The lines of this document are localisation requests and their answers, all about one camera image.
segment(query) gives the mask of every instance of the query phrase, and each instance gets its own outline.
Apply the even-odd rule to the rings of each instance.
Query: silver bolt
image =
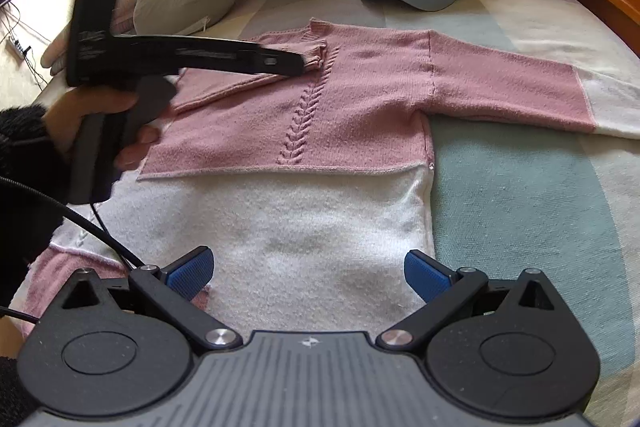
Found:
[[[411,343],[414,336],[405,330],[386,330],[381,338],[387,346],[406,346]]]
[[[227,330],[226,328],[218,328],[216,330],[207,331],[204,336],[209,344],[214,346],[228,346],[236,340],[236,332]]]

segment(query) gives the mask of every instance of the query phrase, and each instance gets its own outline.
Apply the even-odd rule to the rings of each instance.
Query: hand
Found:
[[[42,120],[56,149],[67,158],[80,129],[82,117],[93,113],[113,114],[126,111],[138,101],[133,92],[123,92],[107,86],[76,87],[62,95],[44,114]],[[170,108],[163,116],[168,116]],[[122,171],[138,168],[159,140],[160,131],[145,125],[138,131],[138,141],[122,149],[115,159],[115,166]]]

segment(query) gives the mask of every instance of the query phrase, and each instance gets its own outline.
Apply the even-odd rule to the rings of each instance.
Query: ridged gray surface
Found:
[[[36,413],[23,425],[85,425]],[[488,427],[442,399],[417,363],[373,348],[363,333],[255,333],[207,355],[179,393],[101,427]],[[586,427],[573,416],[545,424]]]

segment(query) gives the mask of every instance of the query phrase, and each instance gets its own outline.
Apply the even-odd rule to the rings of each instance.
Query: pink and white sweater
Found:
[[[209,245],[205,308],[244,335],[376,335],[421,306],[402,260],[412,248],[434,255],[428,114],[640,138],[640,89],[566,64],[316,20],[257,41],[302,53],[306,73],[185,71],[162,142],[100,206],[146,263]],[[63,257],[79,252],[113,270],[95,261],[113,258],[107,247],[65,223],[14,306],[41,314],[77,266]]]

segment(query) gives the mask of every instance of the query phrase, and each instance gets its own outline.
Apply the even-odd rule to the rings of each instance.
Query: black handheld device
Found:
[[[195,266],[206,273],[197,281],[186,275]],[[491,280],[412,250],[405,279],[426,303],[374,342],[363,331],[254,331],[245,343],[185,298],[212,266],[200,247],[127,279],[76,270],[18,355],[41,406],[24,425],[591,425],[582,412],[600,360],[539,269]],[[173,290],[172,274],[183,281]]]
[[[136,140],[145,123],[158,118],[176,89],[166,76],[181,68],[275,73],[304,71],[298,54],[270,50],[254,42],[183,36],[112,35],[116,0],[76,0],[66,52],[69,86],[107,85],[134,91],[136,105],[117,114],[91,114],[82,120],[72,150],[70,203],[98,203],[111,196],[120,178],[113,161]]]

